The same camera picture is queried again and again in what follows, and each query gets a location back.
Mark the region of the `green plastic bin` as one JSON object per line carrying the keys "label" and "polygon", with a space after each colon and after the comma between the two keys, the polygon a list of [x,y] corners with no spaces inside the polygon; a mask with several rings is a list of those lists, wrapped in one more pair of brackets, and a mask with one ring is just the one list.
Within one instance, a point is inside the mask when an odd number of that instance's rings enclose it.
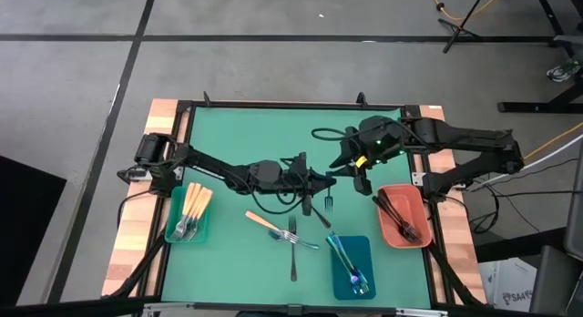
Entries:
{"label": "green plastic bin", "polygon": [[172,236],[181,217],[183,204],[186,198],[186,187],[176,187],[171,192],[169,216],[167,218],[166,230],[164,234],[165,242],[167,243],[203,243],[208,238],[209,227],[209,213],[205,211],[199,220],[197,232],[191,238],[176,239]]}

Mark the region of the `white printed box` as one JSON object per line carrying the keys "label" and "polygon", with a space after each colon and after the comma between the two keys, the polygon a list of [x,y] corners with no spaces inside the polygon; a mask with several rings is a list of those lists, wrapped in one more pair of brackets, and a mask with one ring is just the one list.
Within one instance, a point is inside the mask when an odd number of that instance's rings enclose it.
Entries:
{"label": "white printed box", "polygon": [[496,309],[528,312],[537,269],[519,258],[478,264],[487,303]]}

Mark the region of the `black desk frame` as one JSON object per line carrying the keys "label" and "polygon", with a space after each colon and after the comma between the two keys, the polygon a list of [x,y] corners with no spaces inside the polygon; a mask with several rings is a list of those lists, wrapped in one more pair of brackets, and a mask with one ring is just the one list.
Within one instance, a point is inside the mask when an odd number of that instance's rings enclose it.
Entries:
{"label": "black desk frame", "polygon": [[[546,44],[549,47],[563,46],[568,56],[573,57],[575,51],[572,46],[578,44],[579,39],[583,40],[583,36],[567,36],[548,0],[538,0],[538,2],[543,8],[547,20],[554,31],[554,36],[479,36],[479,38],[464,36],[459,39],[459,42],[488,44]],[[581,97],[583,97],[583,69],[576,73],[575,81],[572,86],[548,102],[498,102],[496,107],[500,113],[583,115],[583,103],[575,103],[575,100]]]}

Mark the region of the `blue plastic bin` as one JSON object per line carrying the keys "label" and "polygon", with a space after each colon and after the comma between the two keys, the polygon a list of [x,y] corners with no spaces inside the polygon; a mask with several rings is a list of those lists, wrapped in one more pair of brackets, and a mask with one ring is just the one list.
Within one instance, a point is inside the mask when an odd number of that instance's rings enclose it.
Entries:
{"label": "blue plastic bin", "polygon": [[365,294],[357,294],[353,291],[348,272],[337,254],[331,250],[334,297],[339,301],[373,299],[376,296],[376,287],[369,239],[365,236],[340,236],[339,239],[351,263],[367,280],[369,291]]}

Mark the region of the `dark blue spoon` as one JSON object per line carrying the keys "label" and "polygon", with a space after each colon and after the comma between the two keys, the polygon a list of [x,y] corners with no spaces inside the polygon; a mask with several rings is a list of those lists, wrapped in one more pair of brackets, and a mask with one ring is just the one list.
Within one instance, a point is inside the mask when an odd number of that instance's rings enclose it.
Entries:
{"label": "dark blue spoon", "polygon": [[[269,230],[268,231],[268,234],[269,234],[270,237],[272,237],[275,240],[287,240],[281,234],[279,234],[278,232],[276,232],[275,230]],[[293,241],[292,244],[300,244],[300,245],[302,245],[304,247],[308,247],[308,248],[311,248],[311,249],[314,249],[314,250],[320,249],[320,246],[319,245],[312,244],[312,243],[309,243],[309,242],[305,242],[305,241],[302,241],[302,240]]]}

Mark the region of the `black panel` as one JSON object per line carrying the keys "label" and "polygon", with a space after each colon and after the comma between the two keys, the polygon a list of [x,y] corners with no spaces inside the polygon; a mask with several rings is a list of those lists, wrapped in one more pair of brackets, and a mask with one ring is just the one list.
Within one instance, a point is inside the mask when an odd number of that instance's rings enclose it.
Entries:
{"label": "black panel", "polygon": [[65,185],[0,156],[0,307],[16,305]]}

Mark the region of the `grey panel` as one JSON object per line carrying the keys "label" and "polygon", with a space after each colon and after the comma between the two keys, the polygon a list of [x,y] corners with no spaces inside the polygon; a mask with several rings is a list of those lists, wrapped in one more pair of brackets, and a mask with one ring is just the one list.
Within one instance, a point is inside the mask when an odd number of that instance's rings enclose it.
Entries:
{"label": "grey panel", "polygon": [[564,247],[573,257],[583,261],[583,142],[579,147],[578,164],[571,194]]}

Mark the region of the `orange plastic bin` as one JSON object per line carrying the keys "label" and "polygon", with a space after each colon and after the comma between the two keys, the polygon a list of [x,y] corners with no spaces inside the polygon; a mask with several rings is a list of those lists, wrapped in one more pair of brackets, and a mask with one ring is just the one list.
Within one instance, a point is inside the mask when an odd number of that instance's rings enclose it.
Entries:
{"label": "orange plastic bin", "polygon": [[416,230],[420,238],[417,243],[403,238],[395,222],[375,205],[382,237],[386,244],[400,250],[426,247],[432,241],[432,231],[418,188],[411,184],[385,185],[377,190],[376,196],[381,194],[388,197],[397,212]]}

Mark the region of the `person's foot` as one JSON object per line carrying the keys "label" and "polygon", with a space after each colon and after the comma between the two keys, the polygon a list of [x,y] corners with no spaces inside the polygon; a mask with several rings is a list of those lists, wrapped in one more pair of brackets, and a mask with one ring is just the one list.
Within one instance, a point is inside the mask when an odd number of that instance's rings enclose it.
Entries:
{"label": "person's foot", "polygon": [[553,82],[564,82],[574,76],[583,68],[583,64],[575,59],[569,59],[559,66],[555,66],[546,72],[546,76]]}

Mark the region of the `aluminium rail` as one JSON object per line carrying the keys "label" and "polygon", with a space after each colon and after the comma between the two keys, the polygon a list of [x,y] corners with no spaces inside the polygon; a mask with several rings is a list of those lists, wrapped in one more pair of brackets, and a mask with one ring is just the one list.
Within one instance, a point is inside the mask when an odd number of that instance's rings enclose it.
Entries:
{"label": "aluminium rail", "polygon": [[[157,302],[145,303],[142,311],[147,313],[168,312],[177,310],[218,310],[218,311],[249,311],[278,312],[286,314],[288,304],[227,304],[210,302]],[[416,309],[394,307],[362,307],[362,306],[316,306],[304,305],[304,315],[309,313],[347,313],[347,314],[382,314],[398,317],[449,317],[446,310]]]}

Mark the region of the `dark grey case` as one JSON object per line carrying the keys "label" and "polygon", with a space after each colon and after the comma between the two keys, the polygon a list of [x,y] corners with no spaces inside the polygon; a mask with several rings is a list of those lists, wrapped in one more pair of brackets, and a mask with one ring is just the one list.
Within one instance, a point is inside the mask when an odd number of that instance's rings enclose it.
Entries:
{"label": "dark grey case", "polygon": [[583,317],[583,261],[551,246],[540,258],[529,312]]}

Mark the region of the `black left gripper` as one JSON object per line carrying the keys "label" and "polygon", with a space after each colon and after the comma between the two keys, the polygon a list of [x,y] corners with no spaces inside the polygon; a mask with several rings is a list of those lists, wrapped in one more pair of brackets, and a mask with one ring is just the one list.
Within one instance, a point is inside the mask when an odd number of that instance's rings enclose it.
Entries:
{"label": "black left gripper", "polygon": [[[313,197],[313,180],[312,170],[307,167],[307,153],[300,152],[291,162],[291,172],[297,178],[301,187],[301,205],[304,216],[312,215],[312,197]],[[328,189],[335,185],[336,178],[325,174],[320,175],[318,179],[325,182],[322,190]]]}

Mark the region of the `black tripod stand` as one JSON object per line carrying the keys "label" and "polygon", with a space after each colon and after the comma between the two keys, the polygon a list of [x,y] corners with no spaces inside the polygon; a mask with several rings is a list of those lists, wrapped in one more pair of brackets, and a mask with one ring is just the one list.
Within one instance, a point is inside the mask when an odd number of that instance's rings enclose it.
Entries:
{"label": "black tripod stand", "polygon": [[453,31],[453,34],[449,38],[448,42],[445,44],[445,47],[443,48],[444,54],[447,54],[449,52],[450,48],[455,43],[456,39],[460,36],[469,36],[470,38],[479,38],[479,35],[471,32],[469,30],[465,30],[465,24],[467,23],[469,18],[473,15],[473,13],[476,11],[476,9],[481,1],[482,0],[476,0],[474,2],[473,6],[468,11],[468,13],[465,15],[465,17],[463,17],[461,19],[460,24],[454,24],[455,20],[452,16],[448,15],[448,13],[445,11],[445,4],[443,2],[436,3],[436,10],[443,13],[447,18],[450,19],[450,21],[445,21],[444,19],[439,18],[438,22],[442,25],[450,26],[450,28]]}

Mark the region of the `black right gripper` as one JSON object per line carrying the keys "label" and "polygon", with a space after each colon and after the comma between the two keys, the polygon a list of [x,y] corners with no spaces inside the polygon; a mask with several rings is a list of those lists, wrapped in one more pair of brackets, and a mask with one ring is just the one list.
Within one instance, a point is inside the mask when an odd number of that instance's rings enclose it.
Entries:
{"label": "black right gripper", "polygon": [[[372,116],[361,121],[358,128],[347,127],[345,136],[343,151],[329,167],[349,165],[349,168],[327,171],[325,176],[351,177],[358,193],[371,195],[373,191],[367,171],[376,165],[385,164],[401,153],[402,129],[392,118]],[[361,156],[365,156],[367,161],[357,168],[355,161]]]}

